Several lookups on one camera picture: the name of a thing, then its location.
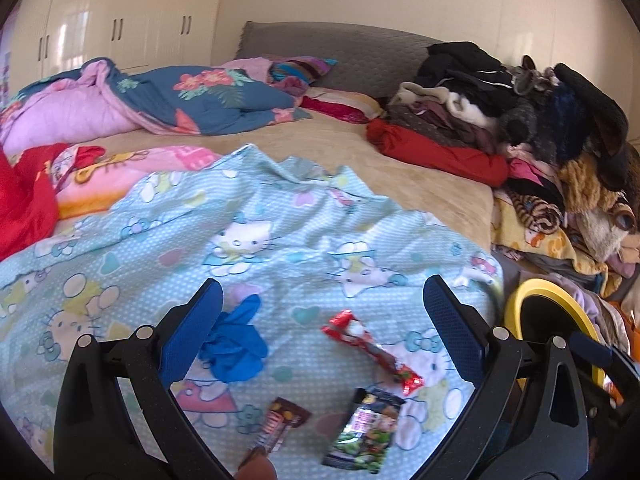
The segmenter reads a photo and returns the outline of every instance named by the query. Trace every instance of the yellow rim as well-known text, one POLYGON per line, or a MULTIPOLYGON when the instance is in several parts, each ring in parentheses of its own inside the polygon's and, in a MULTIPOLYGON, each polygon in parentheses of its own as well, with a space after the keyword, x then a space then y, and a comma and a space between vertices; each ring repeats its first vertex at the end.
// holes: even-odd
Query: yellow rim
MULTIPOLYGON (((571 316, 581 332, 588 334, 591 338, 598 341, 598 334, 593 323, 584 313, 584 310, 580 308, 580 305, 576 303, 574 298, 569 296, 567 292, 555 283, 539 278, 532 278, 521 284, 507 302, 504 313, 504 325, 518 339, 522 339, 522 326, 520 324, 522 302, 529 296, 543 296, 558 304, 571 316)), ((604 384, 604 371, 600 368, 593 367, 593 381, 598 386, 602 386, 604 384)))

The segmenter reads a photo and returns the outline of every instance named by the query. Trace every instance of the beige bed sheet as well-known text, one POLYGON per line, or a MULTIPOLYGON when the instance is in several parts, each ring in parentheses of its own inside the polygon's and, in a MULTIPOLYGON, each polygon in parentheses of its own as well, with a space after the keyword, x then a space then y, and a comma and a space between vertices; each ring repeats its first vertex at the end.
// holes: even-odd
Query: beige bed sheet
POLYGON ((406 209, 431 212, 451 229, 489 249, 493 197, 488 186, 384 156, 367 142, 364 126, 315 112, 312 115, 310 120, 229 136, 157 136, 137 130, 85 144, 103 146, 107 154, 190 144, 226 155, 253 143, 277 161, 295 155, 329 171, 349 166, 374 193, 391 197, 406 209))

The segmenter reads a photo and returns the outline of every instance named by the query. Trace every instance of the wardrobe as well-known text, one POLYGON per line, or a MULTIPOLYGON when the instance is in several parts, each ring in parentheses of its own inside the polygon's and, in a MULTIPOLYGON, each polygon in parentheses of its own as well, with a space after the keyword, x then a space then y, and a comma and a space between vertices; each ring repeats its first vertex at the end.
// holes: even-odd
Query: wardrobe
POLYGON ((109 57, 123 72, 208 65, 219 0, 22 0, 9 90, 109 57))

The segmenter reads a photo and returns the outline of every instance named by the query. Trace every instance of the headboard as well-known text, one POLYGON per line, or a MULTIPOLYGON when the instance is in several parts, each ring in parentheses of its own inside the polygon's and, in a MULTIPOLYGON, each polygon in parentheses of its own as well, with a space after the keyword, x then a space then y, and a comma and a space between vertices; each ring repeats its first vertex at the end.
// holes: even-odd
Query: headboard
POLYGON ((315 56, 338 60, 314 85, 392 96, 403 81, 413 80, 438 40, 389 28, 321 22, 246 22, 236 59, 274 56, 315 56))

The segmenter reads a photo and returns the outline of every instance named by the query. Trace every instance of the red cloth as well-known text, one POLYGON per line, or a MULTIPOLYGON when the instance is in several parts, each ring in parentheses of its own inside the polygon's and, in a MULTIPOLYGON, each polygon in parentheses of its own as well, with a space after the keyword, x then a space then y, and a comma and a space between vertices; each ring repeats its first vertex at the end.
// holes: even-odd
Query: red cloth
POLYGON ((326 103, 318 99, 312 99, 306 95, 302 98, 300 107, 320 112, 321 114, 326 114, 334 119, 351 124, 367 124, 369 122, 369 119, 367 119, 367 116, 362 110, 341 103, 326 103))
POLYGON ((367 139, 383 155, 402 162, 446 171, 491 187, 507 180, 509 168, 501 155, 487 155, 473 148, 441 146, 413 130, 374 119, 367 126, 367 139))
MULTIPOLYGON (((58 204, 49 168, 68 147, 60 143, 30 148, 14 167, 0 149, 0 261, 52 235, 58 204)), ((103 153, 97 146, 78 148, 76 163, 85 167, 103 153)))

